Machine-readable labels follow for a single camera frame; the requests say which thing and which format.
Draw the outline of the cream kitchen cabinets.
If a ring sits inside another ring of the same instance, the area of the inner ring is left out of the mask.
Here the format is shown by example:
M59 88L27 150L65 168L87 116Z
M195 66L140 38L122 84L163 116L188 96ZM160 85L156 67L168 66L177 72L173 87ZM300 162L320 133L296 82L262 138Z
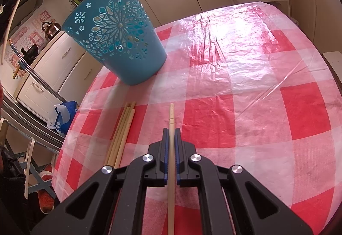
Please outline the cream kitchen cabinets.
M232 0L139 1L150 18L155 32L161 26L204 12L261 3L257 1L234 4ZM54 20L62 27L77 6L72 7L67 0L43 0L39 8L39 18L30 18L19 27L11 37L12 44L18 48L39 44L43 39L42 23ZM311 41L328 68L331 63L341 63L340 0L290 0L290 15L287 17ZM42 47L42 53L35 60L33 68L44 82L53 88L53 92L48 92L33 77L25 74L15 90L15 98L34 115L47 121L53 106L63 101L76 101L81 106L94 79L102 68L106 67L61 30L53 40Z

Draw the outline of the blue plastic bag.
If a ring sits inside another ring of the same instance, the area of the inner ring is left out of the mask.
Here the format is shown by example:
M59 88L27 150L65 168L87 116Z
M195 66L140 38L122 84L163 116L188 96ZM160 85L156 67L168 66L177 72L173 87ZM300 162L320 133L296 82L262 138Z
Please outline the blue plastic bag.
M68 101L53 106L53 110L47 120L47 128L56 131L65 137L78 110L76 101Z

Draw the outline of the red white checkered tablecloth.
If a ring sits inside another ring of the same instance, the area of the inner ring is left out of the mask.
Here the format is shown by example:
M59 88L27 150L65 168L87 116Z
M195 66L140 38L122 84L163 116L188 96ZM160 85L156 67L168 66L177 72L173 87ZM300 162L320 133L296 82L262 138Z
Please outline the red white checkered tablecloth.
M319 234L341 203L341 93L311 41L265 3L220 8L157 28L168 57L127 86L102 68L57 159L64 200L104 165L123 107L135 103L121 165L175 124L199 154L239 164Z

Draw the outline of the blue perforated plastic bucket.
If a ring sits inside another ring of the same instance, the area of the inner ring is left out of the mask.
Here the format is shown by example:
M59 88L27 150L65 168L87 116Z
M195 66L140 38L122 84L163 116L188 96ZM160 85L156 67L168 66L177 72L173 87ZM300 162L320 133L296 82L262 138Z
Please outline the blue perforated plastic bucket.
M139 0L84 0L61 29L126 85L148 80L167 58Z

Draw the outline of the steel kettle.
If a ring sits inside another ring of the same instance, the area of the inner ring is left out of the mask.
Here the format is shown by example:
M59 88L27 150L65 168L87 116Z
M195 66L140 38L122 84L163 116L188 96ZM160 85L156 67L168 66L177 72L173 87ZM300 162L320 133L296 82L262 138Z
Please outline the steel kettle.
M51 41L55 36L61 32L61 25L59 23L53 22L43 22L42 23L42 31L45 32L45 38L48 41Z

